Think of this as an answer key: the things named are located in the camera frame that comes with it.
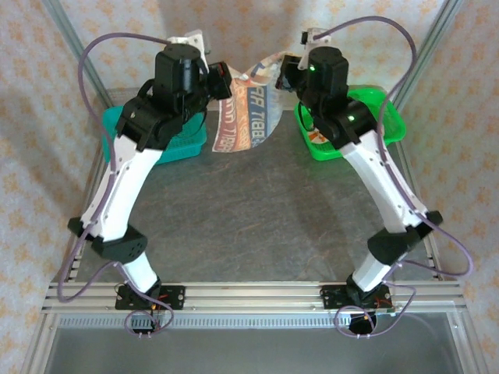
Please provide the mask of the orange towel white rabbit print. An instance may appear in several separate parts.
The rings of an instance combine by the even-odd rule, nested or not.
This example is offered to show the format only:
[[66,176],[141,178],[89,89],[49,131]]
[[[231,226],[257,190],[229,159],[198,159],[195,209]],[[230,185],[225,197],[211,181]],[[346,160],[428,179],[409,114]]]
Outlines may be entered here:
[[311,144],[323,145],[329,143],[329,140],[323,136],[317,129],[307,133],[308,139]]

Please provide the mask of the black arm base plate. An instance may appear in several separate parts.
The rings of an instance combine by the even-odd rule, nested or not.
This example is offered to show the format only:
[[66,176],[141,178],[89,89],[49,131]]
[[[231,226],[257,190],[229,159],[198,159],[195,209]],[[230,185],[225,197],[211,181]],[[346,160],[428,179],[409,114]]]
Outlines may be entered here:
[[[186,287],[183,285],[163,284],[148,291],[147,295],[169,305],[173,310],[182,310],[185,301]],[[141,298],[129,285],[117,288],[115,308],[117,310],[151,310],[153,302]]]
[[365,292],[353,285],[326,284],[320,289],[320,297],[325,309],[340,309],[353,305],[363,309],[392,308],[389,287],[384,284]]

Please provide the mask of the long aluminium mounting rail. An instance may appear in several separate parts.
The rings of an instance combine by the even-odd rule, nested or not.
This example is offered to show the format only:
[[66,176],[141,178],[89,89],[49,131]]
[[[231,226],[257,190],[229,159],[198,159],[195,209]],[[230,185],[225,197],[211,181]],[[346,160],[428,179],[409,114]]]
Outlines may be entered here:
[[[317,282],[190,282],[185,284],[183,313],[254,312],[256,314],[322,312],[320,296],[324,285]],[[118,287],[96,283],[70,303],[57,299],[57,285],[51,284],[42,310],[63,312],[114,312]],[[462,289],[454,281],[401,282],[390,287],[391,304],[396,311],[409,304],[409,311],[439,312],[465,307]]]

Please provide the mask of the aluminium frame post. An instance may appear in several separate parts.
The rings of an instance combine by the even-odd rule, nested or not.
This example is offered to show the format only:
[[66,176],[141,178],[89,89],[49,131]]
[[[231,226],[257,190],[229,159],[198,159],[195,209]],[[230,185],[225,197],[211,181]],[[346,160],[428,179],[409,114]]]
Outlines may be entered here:
[[462,6],[464,0],[444,0],[439,12],[428,31],[421,48],[419,50],[416,64],[408,79],[402,84],[392,101],[399,113],[409,102],[416,86],[423,76],[424,70],[430,63],[434,52],[437,50],[442,37],[448,28],[453,24],[455,17]]
[[[76,30],[74,29],[69,17],[67,16],[62,4],[59,0],[41,0],[44,7],[47,9],[52,20],[55,22],[59,32],[62,34],[63,39],[68,44],[69,49],[79,60],[83,55],[83,50],[85,46],[80,40]],[[108,95],[104,84],[101,81],[100,76],[97,74],[97,70],[94,68],[93,63],[90,58],[87,57],[86,61],[83,63],[83,71],[87,74],[87,78],[90,84],[97,93],[97,97],[100,99],[101,103],[106,107],[112,107],[113,103]]]

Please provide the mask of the aluminium table edge rail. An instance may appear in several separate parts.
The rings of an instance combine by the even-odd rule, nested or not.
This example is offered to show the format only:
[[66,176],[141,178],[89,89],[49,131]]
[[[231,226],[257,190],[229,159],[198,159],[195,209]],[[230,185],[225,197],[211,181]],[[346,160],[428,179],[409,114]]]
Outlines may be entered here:
[[[290,101],[284,101],[281,104],[281,108],[283,111],[293,111],[294,107],[298,104],[298,101],[290,100]],[[207,106],[208,111],[219,111],[219,103],[216,102],[211,102]]]

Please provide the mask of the green plastic basket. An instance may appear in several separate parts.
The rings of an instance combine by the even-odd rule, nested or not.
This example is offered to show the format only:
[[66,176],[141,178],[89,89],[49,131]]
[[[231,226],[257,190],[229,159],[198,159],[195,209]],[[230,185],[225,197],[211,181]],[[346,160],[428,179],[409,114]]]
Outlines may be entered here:
[[[370,109],[373,116],[377,118],[386,93],[382,89],[368,86],[350,89],[348,96],[353,100],[363,102]],[[318,146],[310,143],[307,133],[314,130],[313,119],[307,109],[300,103],[295,106],[294,115],[306,147],[315,161],[330,161],[342,158],[341,152],[336,150],[330,142]],[[386,145],[398,142],[405,137],[405,122],[391,102],[388,102],[385,108],[383,126]]]

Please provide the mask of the beige towel with lettering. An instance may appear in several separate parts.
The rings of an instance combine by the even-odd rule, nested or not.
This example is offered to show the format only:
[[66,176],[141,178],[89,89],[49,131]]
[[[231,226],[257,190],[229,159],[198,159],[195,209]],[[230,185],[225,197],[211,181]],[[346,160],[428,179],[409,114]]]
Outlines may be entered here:
[[282,92],[275,87],[284,55],[272,54],[246,72],[229,69],[232,96],[219,102],[213,152],[250,150],[270,137],[284,111]]

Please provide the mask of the teal plastic basket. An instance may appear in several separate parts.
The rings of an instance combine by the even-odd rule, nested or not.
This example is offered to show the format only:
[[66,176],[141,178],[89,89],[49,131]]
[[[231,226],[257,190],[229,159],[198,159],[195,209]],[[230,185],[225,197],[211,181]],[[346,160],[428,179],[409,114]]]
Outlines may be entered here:
[[[122,106],[118,106],[106,109],[102,115],[102,125],[111,139],[116,137],[117,131],[115,127],[121,113]],[[170,141],[156,165],[198,156],[207,141],[205,120],[205,113],[194,115],[183,126],[182,131]]]

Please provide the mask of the grey metal lower panel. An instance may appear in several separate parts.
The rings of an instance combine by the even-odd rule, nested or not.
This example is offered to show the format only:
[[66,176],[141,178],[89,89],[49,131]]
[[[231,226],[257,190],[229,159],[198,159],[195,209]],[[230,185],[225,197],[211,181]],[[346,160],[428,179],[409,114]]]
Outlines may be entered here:
[[489,374],[463,312],[379,316],[379,337],[333,328],[60,328],[47,314],[21,374]]

